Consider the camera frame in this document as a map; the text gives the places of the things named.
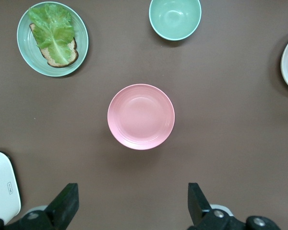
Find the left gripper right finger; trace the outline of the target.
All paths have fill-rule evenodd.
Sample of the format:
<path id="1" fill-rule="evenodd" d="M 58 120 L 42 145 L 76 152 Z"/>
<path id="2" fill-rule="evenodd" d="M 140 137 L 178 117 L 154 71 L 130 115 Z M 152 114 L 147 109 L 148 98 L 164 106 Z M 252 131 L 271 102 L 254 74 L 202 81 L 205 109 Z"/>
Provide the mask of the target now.
<path id="1" fill-rule="evenodd" d="M 263 216 L 239 221 L 227 207 L 210 204 L 197 183 L 188 184 L 188 210 L 193 222 L 188 230 L 281 230 Z"/>

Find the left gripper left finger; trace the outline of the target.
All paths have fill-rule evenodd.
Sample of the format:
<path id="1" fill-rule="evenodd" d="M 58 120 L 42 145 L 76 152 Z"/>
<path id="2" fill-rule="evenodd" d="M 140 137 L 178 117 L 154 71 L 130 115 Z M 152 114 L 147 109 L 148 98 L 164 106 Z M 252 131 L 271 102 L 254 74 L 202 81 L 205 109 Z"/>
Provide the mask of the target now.
<path id="1" fill-rule="evenodd" d="M 31 211 L 9 225 L 0 219 L 0 230 L 66 230 L 78 209 L 78 184 L 69 183 L 45 210 Z"/>

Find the pink shallow bowl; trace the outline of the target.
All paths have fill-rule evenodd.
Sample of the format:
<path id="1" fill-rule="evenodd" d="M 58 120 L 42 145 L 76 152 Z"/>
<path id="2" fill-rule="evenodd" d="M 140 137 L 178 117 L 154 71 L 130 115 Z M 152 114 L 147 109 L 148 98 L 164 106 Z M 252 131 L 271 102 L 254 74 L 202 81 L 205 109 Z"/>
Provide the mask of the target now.
<path id="1" fill-rule="evenodd" d="M 170 136 L 175 110 L 169 97 L 149 84 L 133 84 L 111 100 L 108 127 L 122 145 L 134 150 L 153 149 Z"/>

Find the white toaster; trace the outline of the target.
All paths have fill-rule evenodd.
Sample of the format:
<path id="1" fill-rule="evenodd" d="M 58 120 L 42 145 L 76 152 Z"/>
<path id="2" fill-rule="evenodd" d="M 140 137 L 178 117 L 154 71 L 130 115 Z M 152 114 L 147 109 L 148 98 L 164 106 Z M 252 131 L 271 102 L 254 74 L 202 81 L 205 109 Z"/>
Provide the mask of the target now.
<path id="1" fill-rule="evenodd" d="M 0 219 L 4 224 L 21 210 L 21 198 L 10 159 L 0 152 Z"/>

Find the brown table cover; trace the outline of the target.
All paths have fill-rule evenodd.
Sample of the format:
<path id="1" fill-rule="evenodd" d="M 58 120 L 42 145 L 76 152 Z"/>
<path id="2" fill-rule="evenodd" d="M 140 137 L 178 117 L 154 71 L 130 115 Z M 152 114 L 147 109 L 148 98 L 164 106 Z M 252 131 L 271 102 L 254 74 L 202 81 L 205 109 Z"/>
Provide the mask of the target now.
<path id="1" fill-rule="evenodd" d="M 68 183 L 79 210 L 68 230 L 187 230 L 189 183 L 235 217 L 288 230 L 288 0 L 200 0 L 187 39 L 158 36 L 150 0 L 61 0 L 84 21 L 89 50 L 71 75 L 52 78 L 21 56 L 18 22 L 35 0 L 0 0 L 0 151 L 17 173 L 24 215 Z M 175 109 L 160 146 L 117 142 L 113 96 L 146 83 Z"/>

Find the bread slice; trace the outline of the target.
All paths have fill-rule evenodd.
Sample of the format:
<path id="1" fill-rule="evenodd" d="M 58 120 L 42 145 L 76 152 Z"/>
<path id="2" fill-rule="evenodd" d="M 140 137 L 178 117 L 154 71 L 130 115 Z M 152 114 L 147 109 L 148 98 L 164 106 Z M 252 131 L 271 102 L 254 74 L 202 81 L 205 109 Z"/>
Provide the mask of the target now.
<path id="1" fill-rule="evenodd" d="M 73 64 L 79 56 L 74 27 L 69 23 L 50 23 L 49 26 L 41 29 L 35 23 L 29 25 L 43 58 L 55 68 Z"/>

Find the green plate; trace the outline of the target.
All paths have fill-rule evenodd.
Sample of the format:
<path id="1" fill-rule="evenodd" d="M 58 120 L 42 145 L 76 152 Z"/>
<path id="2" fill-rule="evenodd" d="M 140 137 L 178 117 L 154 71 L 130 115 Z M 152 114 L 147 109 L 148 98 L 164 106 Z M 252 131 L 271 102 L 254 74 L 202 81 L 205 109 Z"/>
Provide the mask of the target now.
<path id="1" fill-rule="evenodd" d="M 67 67 L 57 68 L 50 66 L 47 63 L 46 59 L 42 57 L 42 53 L 37 47 L 37 43 L 34 39 L 31 29 L 29 28 L 29 24 L 31 24 L 32 21 L 29 19 L 28 11 L 25 11 L 18 23 L 16 33 L 17 45 L 23 59 L 32 69 L 42 75 L 49 77 L 65 77 L 75 72 L 84 62 L 89 48 L 88 32 L 82 18 L 77 14 L 77 12 L 75 12 L 69 6 L 64 5 L 63 3 L 55 1 L 45 1 L 37 3 L 32 7 L 40 8 L 47 3 L 62 6 L 70 13 L 72 18 L 72 26 L 74 27 L 75 31 L 75 41 L 77 44 L 76 50 L 79 54 L 78 59 L 73 64 Z"/>

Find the green lettuce leaf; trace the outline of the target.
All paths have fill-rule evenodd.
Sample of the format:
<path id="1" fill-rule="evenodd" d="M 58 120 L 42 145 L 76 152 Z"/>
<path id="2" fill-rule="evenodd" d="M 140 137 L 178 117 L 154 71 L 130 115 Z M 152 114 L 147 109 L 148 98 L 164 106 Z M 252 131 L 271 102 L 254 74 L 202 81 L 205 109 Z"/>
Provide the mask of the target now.
<path id="1" fill-rule="evenodd" d="M 42 56 L 48 65 L 63 68 L 78 58 L 71 13 L 62 5 L 46 3 L 28 10 L 29 25 Z"/>

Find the green deep bowl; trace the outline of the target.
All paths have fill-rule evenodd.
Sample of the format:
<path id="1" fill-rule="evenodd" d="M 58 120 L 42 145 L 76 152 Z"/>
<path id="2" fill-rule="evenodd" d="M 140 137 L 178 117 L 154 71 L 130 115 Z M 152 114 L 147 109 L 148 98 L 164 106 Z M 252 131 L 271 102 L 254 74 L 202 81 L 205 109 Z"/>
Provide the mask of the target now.
<path id="1" fill-rule="evenodd" d="M 202 7 L 200 0 L 151 0 L 148 10 L 153 30 L 169 41 L 180 41 L 198 28 Z"/>

